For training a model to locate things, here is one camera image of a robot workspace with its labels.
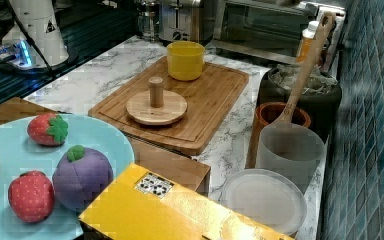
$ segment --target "cutting board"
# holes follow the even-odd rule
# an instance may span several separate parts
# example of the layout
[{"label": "cutting board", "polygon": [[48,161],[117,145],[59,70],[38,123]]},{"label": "cutting board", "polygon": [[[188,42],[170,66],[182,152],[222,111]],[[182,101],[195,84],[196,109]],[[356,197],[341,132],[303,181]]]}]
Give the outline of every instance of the cutting board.
[{"label": "cutting board", "polygon": [[[164,90],[186,99],[186,115],[169,126],[146,126],[131,119],[127,101],[148,90],[149,78],[164,79]],[[236,102],[246,84],[248,74],[224,66],[205,63],[202,75],[189,82],[170,77],[167,58],[162,57],[114,93],[89,110],[89,116],[101,119],[121,131],[145,141],[194,156],[202,153],[221,122]]]}]

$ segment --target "purple plum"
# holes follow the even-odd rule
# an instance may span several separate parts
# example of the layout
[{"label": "purple plum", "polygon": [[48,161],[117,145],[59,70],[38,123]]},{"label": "purple plum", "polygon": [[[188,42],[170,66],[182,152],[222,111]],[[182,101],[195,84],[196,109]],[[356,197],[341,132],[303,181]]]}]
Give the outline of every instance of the purple plum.
[{"label": "purple plum", "polygon": [[52,176],[55,196],[68,209],[82,212],[114,179],[101,152],[80,145],[62,156]]}]

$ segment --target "plate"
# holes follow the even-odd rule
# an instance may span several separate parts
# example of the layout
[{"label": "plate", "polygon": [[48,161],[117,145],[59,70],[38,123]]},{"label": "plate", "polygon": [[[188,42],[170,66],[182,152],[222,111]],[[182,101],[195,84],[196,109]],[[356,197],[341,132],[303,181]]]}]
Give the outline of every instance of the plate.
[{"label": "plate", "polygon": [[114,179],[134,161],[132,146],[118,129],[87,116],[61,114],[61,117],[68,123],[68,136],[59,147],[40,146],[28,137],[27,126],[33,117],[0,126],[0,239],[62,240],[83,234],[78,214],[62,206],[57,199],[46,220],[34,224],[22,222],[8,202],[8,187],[20,174],[40,170],[52,181],[62,155],[77,144],[105,154],[113,168]]}]

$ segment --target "dark countertop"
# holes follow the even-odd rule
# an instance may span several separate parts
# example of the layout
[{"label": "dark countertop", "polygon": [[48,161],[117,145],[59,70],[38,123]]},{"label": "dark countertop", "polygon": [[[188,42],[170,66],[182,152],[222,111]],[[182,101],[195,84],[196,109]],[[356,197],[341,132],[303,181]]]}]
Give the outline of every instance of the dark countertop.
[{"label": "dark countertop", "polygon": [[[86,15],[81,18],[80,12]],[[0,70],[0,104],[12,97],[23,98],[31,94],[134,35],[134,13],[97,5],[96,1],[89,7],[81,6],[59,11],[57,19],[65,44],[78,53],[77,61],[57,73],[55,77],[25,76]],[[3,18],[2,21],[1,29],[7,29],[8,19]]]}]

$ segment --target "yellow cup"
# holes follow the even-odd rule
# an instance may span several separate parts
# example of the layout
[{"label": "yellow cup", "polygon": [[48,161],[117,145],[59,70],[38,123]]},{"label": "yellow cup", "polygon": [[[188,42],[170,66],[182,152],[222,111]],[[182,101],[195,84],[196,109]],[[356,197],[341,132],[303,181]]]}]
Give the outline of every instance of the yellow cup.
[{"label": "yellow cup", "polygon": [[181,81],[199,78],[204,66],[205,48],[195,42],[178,41],[167,46],[168,73]]}]

